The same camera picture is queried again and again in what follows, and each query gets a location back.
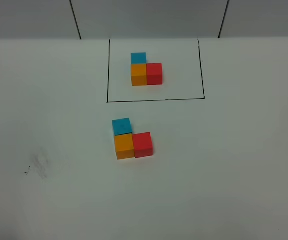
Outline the template orange cube block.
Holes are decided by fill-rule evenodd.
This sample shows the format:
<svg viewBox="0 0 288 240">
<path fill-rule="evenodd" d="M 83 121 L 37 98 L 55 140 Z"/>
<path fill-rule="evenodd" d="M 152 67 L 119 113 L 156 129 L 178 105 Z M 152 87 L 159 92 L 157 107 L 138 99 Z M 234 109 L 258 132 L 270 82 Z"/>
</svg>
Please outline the template orange cube block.
<svg viewBox="0 0 288 240">
<path fill-rule="evenodd" d="M 147 73 L 146 64 L 131 64 L 131 83 L 132 86 L 146 86 Z"/>
</svg>

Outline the template red cube block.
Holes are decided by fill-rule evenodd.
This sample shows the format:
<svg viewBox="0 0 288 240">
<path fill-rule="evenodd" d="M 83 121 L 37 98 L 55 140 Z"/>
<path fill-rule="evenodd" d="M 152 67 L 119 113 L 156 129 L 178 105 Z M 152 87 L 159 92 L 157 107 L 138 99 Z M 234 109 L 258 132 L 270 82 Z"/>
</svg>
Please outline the template red cube block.
<svg viewBox="0 0 288 240">
<path fill-rule="evenodd" d="M 163 71 L 161 63 L 146 64 L 147 85 L 161 85 L 163 82 Z"/>
</svg>

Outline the template blue cube block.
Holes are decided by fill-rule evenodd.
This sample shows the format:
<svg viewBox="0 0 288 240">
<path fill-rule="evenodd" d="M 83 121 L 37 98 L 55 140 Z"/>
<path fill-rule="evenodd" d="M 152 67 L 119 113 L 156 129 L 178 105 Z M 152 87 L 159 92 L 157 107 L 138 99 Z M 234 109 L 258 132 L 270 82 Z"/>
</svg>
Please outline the template blue cube block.
<svg viewBox="0 0 288 240">
<path fill-rule="evenodd" d="M 135 52 L 131 53 L 131 64 L 146 64 L 146 53 L 145 52 Z"/>
</svg>

